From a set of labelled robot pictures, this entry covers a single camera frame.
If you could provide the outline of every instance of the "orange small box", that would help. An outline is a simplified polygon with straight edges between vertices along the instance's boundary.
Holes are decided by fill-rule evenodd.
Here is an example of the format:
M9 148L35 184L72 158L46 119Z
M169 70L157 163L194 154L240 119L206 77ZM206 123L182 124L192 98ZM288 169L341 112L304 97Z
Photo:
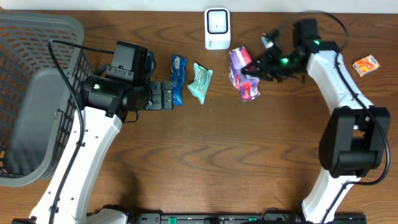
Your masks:
M380 67L379 62L372 55L367 56L366 58L362 58L361 60L357 60L353 67L358 72L359 76L364 76L369 72L373 72Z

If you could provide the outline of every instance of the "blue snack wrapper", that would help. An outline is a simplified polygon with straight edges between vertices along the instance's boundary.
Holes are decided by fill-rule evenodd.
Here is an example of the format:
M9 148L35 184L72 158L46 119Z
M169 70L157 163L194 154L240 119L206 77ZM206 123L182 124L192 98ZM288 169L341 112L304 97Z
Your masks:
M185 66L187 59L172 55L172 74L170 81L173 84L173 103L177 106L182 106L182 87L185 83Z

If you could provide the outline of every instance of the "teal snack package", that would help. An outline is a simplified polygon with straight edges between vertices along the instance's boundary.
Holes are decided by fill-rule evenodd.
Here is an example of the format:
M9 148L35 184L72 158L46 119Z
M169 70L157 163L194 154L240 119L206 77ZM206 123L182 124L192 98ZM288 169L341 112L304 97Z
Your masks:
M197 63L193 64L193 69L195 71L195 79L193 83L188 85L188 89L191 91L193 96L199 98L200 104L203 104L205 102L207 89L209 89L213 71L206 70Z

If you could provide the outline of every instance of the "black wire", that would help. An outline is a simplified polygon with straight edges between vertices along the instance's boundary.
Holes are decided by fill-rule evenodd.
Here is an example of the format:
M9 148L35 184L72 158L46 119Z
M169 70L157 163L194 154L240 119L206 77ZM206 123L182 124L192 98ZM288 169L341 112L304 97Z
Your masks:
M222 218L219 218L218 220L210 220L209 224L221 224L221 222L223 222L223 224L225 224L225 221Z
M275 73L274 76L280 78L281 81L286 80L288 78L294 78L294 79L300 81L300 83L304 83L304 81L302 79L300 79L299 77L296 77L295 75L280 75L278 73Z
M261 220L264 220L264 219L265 219L264 215L267 214L267 213L269 213L271 210L280 211L279 208L276 208L276 207L267 208L267 210L265 210L265 211L261 214L260 219L261 219ZM286 218L285 214L281 213L281 215L284 217L285 221L288 220L288 219Z
M102 73L104 73L107 69L108 66L111 66L110 64L105 64L105 65L101 65L97 68L97 70L95 71L94 75L97 76L101 76Z
M136 110L136 119L134 121L125 121L124 123L135 123L138 121L138 119L139 119L139 111Z
M65 45L69 45L69 46L72 46L72 47L78 47L78 48L80 48L80 49L92 50L92 51L95 51L95 52L101 52L101 53L107 53L107 54L113 54L112 51L108 51L108 50L94 49L94 48L91 48L91 47L85 47L85 46L81 46L81 45L77 45L77 44L65 42L65 41L62 41L62 40L53 40L53 39L50 39L50 40L49 40L48 47L49 47L49 52L50 52L51 59L53 60L53 62L54 62L54 64L55 64L56 68L57 68L58 71L60 72L61 77L62 77L63 81L65 82L65 84L66 84L66 86L67 86L67 88L68 88L68 90L69 90L69 92L70 92L70 95L71 95L72 98L73 98L73 101L74 101L75 106L76 106L76 111L77 111L77 114L78 114L78 117L79 117L79 124L80 124L80 135L79 135L79 140L78 140L78 142L77 142L77 144L76 144L75 151L73 152L73 155L72 155L72 157L71 157L71 159L70 159L70 162L69 162L69 164L68 164L68 166L67 166L67 168L66 168L66 170L65 170L65 173L63 174L63 177L62 177L62 179L61 179L60 185L59 185L59 187L58 187L58 189L57 189L57 193L55 194L53 204L52 204L52 206L51 206L51 208L50 208L50 219L49 219L49 224L52 224L52 223L54 222L54 216L55 216L55 212L58 210L57 205L58 205L58 200L59 200L60 195L61 195L62 188L63 188L63 186L65 185L65 181L67 180L67 177L68 177L68 174L69 174L69 172L70 172L70 169L72 168L73 162L75 161L76 156L77 156L77 154L78 154L78 152L79 152L79 149L80 149L80 146L81 146L81 144L82 144L83 137L84 137L84 133L85 133L85 127L84 127L84 122L83 122L83 115L82 115L82 113L81 113L81 109L80 109L79 104L78 104L77 95L76 95L76 93L75 93L73 87L72 87L71 84L69 83L68 77L67 77L67 76L65 75L65 73L63 72L63 70L62 70L60 64L58 63L57 58L56 58L55 55L54 55L54 52L53 52L52 46L51 46L52 43L65 44Z
M339 23L339 25L341 26L341 28L343 28L346 38L345 41L343 43L343 45L340 47L340 49L336 52L336 57L335 57L335 67L337 69L337 72L341 78L341 80L343 81L343 83L345 84L345 86L347 87L348 91L351 93L351 95L353 96L353 98L359 103L359 105L361 105L363 107L363 109L365 110L366 114L369 116L369 118L374 122L374 125L376 126L377 130L379 131L379 134L382 138L383 144L384 144L384 149L386 150L386 165L384 167L383 173L380 175L379 178L377 178L374 181L370 181L370 182L360 182L360 181L348 181L345 182L339 192L337 193L336 197L333 199L332 203L330 204L329 208L326 210L326 213L324 214L320 224L324 224L328 214L330 213L330 210L335 206L337 200L339 199L339 197L341 196L341 194L343 193L343 191L347 188L348 185L353 184L353 185L375 185L380 183L381 181L383 181L390 169L390 149L389 149L389 144L388 144L388 140L387 140L387 136L385 134L385 132L383 131L382 126L380 125L379 121L374 117L374 115L371 113L371 111L367 108L367 106L358 98L358 94L356 94L353 89L350 87L350 85L348 84L347 80L345 79L343 73L340 70L340 63L337 61L339 55L341 54L341 52L344 50L344 48L347 46L348 41L349 41L349 33L348 33L348 29L347 27L344 25L344 23L339 20L336 16L334 16L331 13L328 12L323 12L323 11L304 11L304 12L300 12L296 15L294 15L293 17L291 17L290 19L287 19L285 22L283 22L278 29L282 29L283 27L285 27L291 20L297 18L298 16L301 16L303 14L324 14L326 16L329 16L330 18L334 19L337 23Z
M297 224L296 221L280 221L280 220L257 220L242 222L240 224Z

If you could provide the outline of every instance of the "purple snack bag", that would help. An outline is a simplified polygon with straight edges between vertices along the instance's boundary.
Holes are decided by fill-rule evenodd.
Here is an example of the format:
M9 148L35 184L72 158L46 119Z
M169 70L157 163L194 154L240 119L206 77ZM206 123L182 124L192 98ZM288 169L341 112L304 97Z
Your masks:
M260 95L258 90L260 79L241 73L241 69L250 62L251 58L244 47L229 52L229 78L245 102L254 100Z

